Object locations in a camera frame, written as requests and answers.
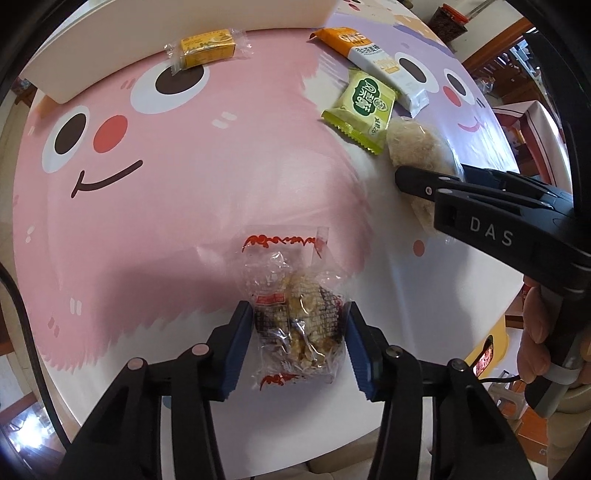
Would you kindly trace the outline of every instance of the table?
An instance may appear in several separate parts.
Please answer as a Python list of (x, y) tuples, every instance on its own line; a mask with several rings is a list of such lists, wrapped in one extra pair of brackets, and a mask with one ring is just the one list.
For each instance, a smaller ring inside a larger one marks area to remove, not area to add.
[[(418, 120), (463, 163), (516, 169), (483, 96), (424, 24), (388, 0), (348, 3), (340, 10), (356, 16), (337, 13), (330, 25), (366, 32), (416, 66), (430, 97)], [(378, 13), (385, 22), (370, 20)], [(515, 297), (516, 271), (424, 233), (386, 153), (371, 156), (319, 120), (349, 64), (309, 34), (252, 33), (252, 58), (182, 82), (155, 55), (31, 111), (14, 187), (18, 282), (41, 356), (79, 421), (129, 358), (173, 358), (228, 321), (240, 297), (229, 245), (246, 225), (328, 226), (366, 321), (428, 361), (464, 358)], [(261, 392), (256, 363), (251, 342), (236, 391), (212, 406), (228, 478), (300, 463), (379, 425), (381, 405), (365, 401), (348, 360), (332, 384)]]

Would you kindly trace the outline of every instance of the cartoon smile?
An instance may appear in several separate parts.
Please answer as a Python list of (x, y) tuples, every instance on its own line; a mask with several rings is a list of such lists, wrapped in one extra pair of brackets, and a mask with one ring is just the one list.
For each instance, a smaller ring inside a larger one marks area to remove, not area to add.
[(478, 131), (478, 129), (482, 126), (480, 120), (478, 120), (476, 117), (474, 117), (474, 120), (476, 120), (476, 123), (472, 127), (467, 127), (466, 125), (462, 124), (458, 124), (457, 126), (459, 126), (462, 130), (465, 130), (466, 132), (474, 133)]
[(144, 164), (143, 160), (138, 160), (137, 162), (133, 163), (127, 168), (124, 168), (120, 172), (117, 172), (115, 175), (111, 175), (110, 177), (96, 181), (94, 183), (83, 183), (82, 180), (84, 179), (85, 171), (82, 170), (80, 172), (80, 176), (78, 177), (78, 181), (76, 182), (76, 186), (74, 190), (72, 190), (72, 198), (76, 196), (78, 192), (91, 192), (92, 190), (99, 190), (101, 188), (107, 187), (112, 183), (115, 183), (117, 180), (121, 180), (122, 178), (126, 177), (130, 173), (134, 172), (138, 168), (140, 168)]

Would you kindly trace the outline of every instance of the screw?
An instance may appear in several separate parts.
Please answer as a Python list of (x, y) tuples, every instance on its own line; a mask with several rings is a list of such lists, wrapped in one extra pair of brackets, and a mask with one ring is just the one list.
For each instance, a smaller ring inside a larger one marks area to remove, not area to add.
[(459, 371), (459, 372), (463, 372), (466, 368), (468, 368), (468, 365), (466, 364), (466, 362), (464, 360), (460, 360), (459, 358), (454, 358), (452, 360), (452, 368), (454, 370)]
[(209, 347), (206, 343), (198, 343), (193, 348), (191, 348), (191, 352), (193, 353), (193, 355), (197, 356), (207, 355), (207, 353), (209, 352)]
[(386, 348), (386, 355), (393, 358), (399, 358), (403, 353), (404, 351), (398, 345), (390, 345), (388, 348)]
[(144, 366), (144, 360), (142, 358), (132, 358), (127, 362), (127, 368), (130, 370), (139, 370)]

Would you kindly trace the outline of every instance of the red cartoon nose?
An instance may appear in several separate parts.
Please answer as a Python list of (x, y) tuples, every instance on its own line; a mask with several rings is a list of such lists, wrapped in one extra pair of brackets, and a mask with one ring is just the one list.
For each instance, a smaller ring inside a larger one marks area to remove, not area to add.
[(462, 106), (462, 101), (458, 98), (458, 96), (456, 95), (456, 92), (454, 92), (447, 85), (445, 85), (443, 87), (443, 93), (446, 94), (447, 98), (449, 98), (451, 103), (453, 103), (455, 106)]
[(95, 133), (93, 146), (97, 153), (112, 150), (123, 139), (127, 132), (127, 119), (123, 115), (115, 115), (105, 120)]

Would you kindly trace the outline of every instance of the wrapped snack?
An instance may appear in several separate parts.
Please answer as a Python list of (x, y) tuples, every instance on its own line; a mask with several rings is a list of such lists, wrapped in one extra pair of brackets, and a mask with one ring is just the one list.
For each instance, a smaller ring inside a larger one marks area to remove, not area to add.
[[(449, 144), (435, 130), (422, 126), (416, 120), (392, 118), (387, 141), (394, 167), (408, 165), (464, 179), (464, 169)], [(436, 233), (433, 227), (435, 204), (419, 197), (411, 196), (410, 199), (423, 229), (429, 234)]]
[(260, 389), (317, 375), (332, 381), (342, 361), (343, 299), (335, 288), (343, 275), (326, 246), (327, 232), (251, 235), (243, 245), (241, 283), (255, 310)]
[(250, 48), (245, 33), (232, 28), (194, 35), (164, 47), (174, 61), (173, 75), (197, 65), (229, 59), (237, 54), (247, 56)]
[(349, 86), (322, 118), (370, 152), (386, 146), (386, 130), (396, 92), (361, 70), (349, 71)]
[(322, 28), (310, 36), (318, 37), (329, 47), (347, 57), (360, 69), (375, 76), (398, 93), (398, 101), (415, 117), (429, 104), (426, 90), (378, 45), (353, 28)]

